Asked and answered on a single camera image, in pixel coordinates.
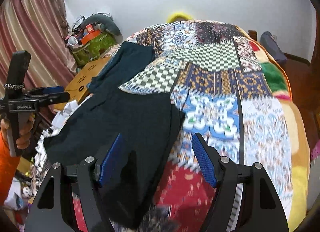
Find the orange sleeve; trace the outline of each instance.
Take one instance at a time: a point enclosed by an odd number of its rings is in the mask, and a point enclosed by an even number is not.
[[[0,206],[4,204],[11,187],[20,157],[11,157],[8,145],[0,132]]]

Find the blue gripper pad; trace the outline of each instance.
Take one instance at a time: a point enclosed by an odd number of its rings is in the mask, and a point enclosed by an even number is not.
[[[120,179],[120,172],[122,166],[118,166],[122,162],[122,152],[124,151],[124,141],[121,134],[118,134],[115,141],[113,142],[111,148],[109,149],[103,163],[100,166],[100,177],[98,178],[98,183],[100,186],[109,183],[111,177],[114,179]]]
[[[53,93],[61,93],[63,92],[63,86],[51,86],[43,89],[43,94],[53,94]]]
[[[202,145],[196,134],[192,135],[191,144],[205,181],[209,183],[213,188],[216,188],[217,179],[214,174],[214,165],[210,161],[209,156],[203,148],[203,146],[208,145]]]

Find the chain bracelet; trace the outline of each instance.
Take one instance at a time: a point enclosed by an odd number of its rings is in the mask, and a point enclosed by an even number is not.
[[[22,85],[13,85],[13,84],[4,84],[3,87],[5,89],[12,89],[12,90],[19,90],[25,87],[24,84]]]

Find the green fabric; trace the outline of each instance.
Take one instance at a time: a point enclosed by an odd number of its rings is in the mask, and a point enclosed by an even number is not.
[[[286,90],[287,85],[281,71],[272,63],[261,63],[263,74],[272,92]]]
[[[75,48],[72,54],[78,64],[78,67],[83,67],[88,62],[100,58],[100,55],[103,52],[115,44],[116,41],[111,34],[102,32],[84,46]]]

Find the patchwork bedspread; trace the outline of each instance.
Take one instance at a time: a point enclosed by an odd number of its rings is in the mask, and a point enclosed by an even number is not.
[[[265,52],[236,26],[216,21],[155,25],[126,41],[153,45],[156,59],[119,88],[140,95],[168,92],[172,103],[186,113],[154,206],[137,230],[199,231],[215,190],[204,181],[191,147],[196,132],[235,163],[261,162],[288,219],[293,195],[291,144],[276,98],[288,96],[288,91],[270,89],[263,71],[267,70],[263,63],[269,63],[268,58],[264,61]],[[235,227],[241,195],[238,185],[227,231]],[[116,232],[128,230],[113,226]]]

